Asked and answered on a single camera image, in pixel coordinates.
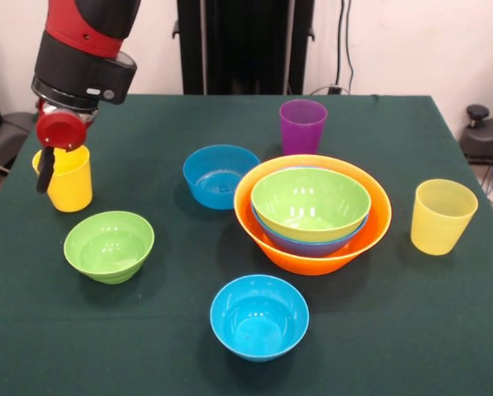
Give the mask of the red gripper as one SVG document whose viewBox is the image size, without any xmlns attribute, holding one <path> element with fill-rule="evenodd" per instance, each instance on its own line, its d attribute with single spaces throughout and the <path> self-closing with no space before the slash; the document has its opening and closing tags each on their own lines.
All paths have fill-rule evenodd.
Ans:
<svg viewBox="0 0 493 396">
<path fill-rule="evenodd" d="M 45 194 L 54 173 L 55 149 L 74 151 L 83 146 L 88 136 L 88 128 L 96 119 L 97 110 L 72 110 L 40 99 L 38 111 L 36 136 L 44 148 L 37 165 L 39 175 L 36 190 Z"/>
</svg>

